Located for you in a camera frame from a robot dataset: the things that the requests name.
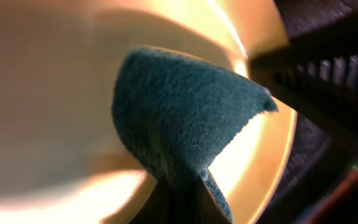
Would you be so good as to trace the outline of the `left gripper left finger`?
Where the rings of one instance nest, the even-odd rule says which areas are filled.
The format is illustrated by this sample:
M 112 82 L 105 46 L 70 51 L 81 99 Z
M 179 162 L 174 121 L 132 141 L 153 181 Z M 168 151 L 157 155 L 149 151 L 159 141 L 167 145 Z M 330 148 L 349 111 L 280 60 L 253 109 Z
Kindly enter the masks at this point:
M 170 215 L 171 191 L 165 178 L 159 179 L 142 208 L 129 224 L 166 224 Z

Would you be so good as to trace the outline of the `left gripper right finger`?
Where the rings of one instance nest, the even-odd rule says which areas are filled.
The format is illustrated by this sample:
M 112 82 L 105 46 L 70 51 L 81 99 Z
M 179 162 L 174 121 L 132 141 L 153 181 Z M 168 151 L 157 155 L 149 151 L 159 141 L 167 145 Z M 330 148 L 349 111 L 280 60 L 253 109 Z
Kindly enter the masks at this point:
M 197 223 L 232 224 L 230 206 L 208 169 L 197 178 Z

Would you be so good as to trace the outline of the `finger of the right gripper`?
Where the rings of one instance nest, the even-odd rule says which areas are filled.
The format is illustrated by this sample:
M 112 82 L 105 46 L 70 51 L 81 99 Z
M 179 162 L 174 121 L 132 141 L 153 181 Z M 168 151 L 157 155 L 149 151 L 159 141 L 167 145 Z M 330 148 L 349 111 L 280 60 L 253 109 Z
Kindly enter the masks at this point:
M 358 19 L 299 36 L 249 68 L 253 81 L 358 156 Z

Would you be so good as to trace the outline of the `green yellow sponge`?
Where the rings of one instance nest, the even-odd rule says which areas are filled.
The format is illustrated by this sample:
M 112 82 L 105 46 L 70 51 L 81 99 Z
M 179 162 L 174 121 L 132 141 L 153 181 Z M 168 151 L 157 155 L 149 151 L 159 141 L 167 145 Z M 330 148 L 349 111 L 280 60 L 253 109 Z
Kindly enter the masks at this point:
M 168 223 L 197 223 L 197 178 L 256 115 L 278 110 L 270 92 L 230 70 L 139 47 L 116 80 L 112 118 L 125 148 L 156 182 L 168 181 Z

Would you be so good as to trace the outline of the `yellow plate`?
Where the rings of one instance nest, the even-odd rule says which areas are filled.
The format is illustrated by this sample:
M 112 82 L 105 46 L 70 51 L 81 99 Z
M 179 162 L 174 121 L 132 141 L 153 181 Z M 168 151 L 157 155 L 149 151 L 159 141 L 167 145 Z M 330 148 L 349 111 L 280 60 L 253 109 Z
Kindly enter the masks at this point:
M 249 77 L 287 44 L 275 3 L 0 1 L 0 223 L 127 223 L 154 180 L 111 121 L 123 56 L 154 45 Z

